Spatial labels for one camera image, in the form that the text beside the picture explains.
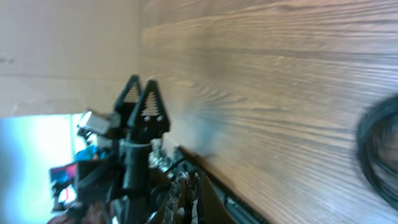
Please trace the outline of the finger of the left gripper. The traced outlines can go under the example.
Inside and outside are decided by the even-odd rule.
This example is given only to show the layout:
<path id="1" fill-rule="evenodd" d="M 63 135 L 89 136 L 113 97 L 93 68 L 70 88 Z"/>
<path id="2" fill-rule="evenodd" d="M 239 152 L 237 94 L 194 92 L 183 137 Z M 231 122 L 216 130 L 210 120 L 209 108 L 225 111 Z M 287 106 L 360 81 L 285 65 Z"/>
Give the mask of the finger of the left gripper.
<path id="1" fill-rule="evenodd" d="M 113 106 L 114 111 L 120 115 L 120 124 L 127 124 L 141 93 L 140 76 L 131 75 Z"/>
<path id="2" fill-rule="evenodd" d="M 157 80 L 150 79 L 135 105 L 127 125 L 128 140 L 161 139 L 170 131 L 170 121 Z"/>

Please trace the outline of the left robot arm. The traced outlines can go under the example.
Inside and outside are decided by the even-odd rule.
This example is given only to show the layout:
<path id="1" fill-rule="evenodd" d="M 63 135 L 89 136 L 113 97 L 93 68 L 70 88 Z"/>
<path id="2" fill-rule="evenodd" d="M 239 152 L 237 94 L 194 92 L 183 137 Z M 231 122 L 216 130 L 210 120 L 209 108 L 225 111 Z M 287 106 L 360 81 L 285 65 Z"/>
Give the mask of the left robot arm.
<path id="1" fill-rule="evenodd" d="M 76 163 L 76 199 L 85 206 L 114 202 L 119 223 L 144 223 L 157 209 L 156 193 L 165 189 L 150 183 L 152 140 L 170 126 L 157 80 L 142 87 L 139 75 L 131 75 L 110 116 L 87 111 L 78 123 L 79 136 L 95 134 L 111 147 L 104 159 Z"/>

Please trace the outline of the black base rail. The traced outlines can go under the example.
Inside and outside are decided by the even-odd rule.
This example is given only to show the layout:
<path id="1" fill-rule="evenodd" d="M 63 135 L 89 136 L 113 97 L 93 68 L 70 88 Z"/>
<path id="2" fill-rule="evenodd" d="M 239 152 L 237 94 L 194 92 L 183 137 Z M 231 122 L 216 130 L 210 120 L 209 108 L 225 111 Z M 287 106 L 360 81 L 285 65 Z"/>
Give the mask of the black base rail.
<path id="1" fill-rule="evenodd" d="M 183 146 L 177 146 L 175 151 L 182 155 L 189 166 L 206 176 L 203 188 L 207 192 L 203 196 L 212 206 L 210 211 L 213 216 L 221 218 L 217 223 L 269 224 L 266 218 L 237 193 L 229 179 L 203 157 Z"/>

